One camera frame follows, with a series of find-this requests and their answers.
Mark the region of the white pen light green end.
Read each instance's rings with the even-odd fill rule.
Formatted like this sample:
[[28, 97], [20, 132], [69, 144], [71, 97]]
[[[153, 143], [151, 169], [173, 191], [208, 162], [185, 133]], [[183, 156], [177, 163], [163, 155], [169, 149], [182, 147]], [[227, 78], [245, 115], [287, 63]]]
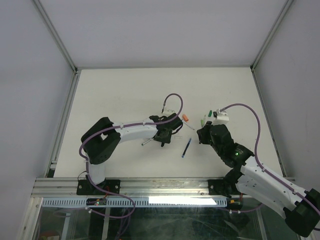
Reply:
[[207, 122], [207, 116], [204, 115], [204, 117], [200, 120], [200, 125], [202, 128], [205, 126], [206, 122]]

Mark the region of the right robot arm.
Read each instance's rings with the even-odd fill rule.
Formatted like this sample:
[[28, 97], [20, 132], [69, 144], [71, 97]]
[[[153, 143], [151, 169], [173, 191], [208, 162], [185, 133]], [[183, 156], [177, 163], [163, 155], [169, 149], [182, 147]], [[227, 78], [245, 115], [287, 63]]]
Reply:
[[200, 144], [211, 146], [231, 170], [209, 190], [227, 198], [239, 192], [279, 214], [286, 225], [307, 238], [320, 222], [320, 193], [306, 190], [257, 161], [257, 154], [234, 142], [224, 124], [208, 121], [196, 131]]

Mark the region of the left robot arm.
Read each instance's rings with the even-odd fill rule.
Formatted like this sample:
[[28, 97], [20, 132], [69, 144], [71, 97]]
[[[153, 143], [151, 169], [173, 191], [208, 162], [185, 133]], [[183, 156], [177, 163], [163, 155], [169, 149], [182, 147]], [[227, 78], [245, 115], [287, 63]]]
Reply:
[[160, 142], [163, 147], [183, 127], [176, 113], [169, 116], [151, 115], [140, 122], [114, 123], [108, 117], [98, 120], [82, 137], [79, 154], [85, 158], [90, 180], [87, 188], [100, 194], [105, 188], [105, 162], [121, 143], [137, 139]]

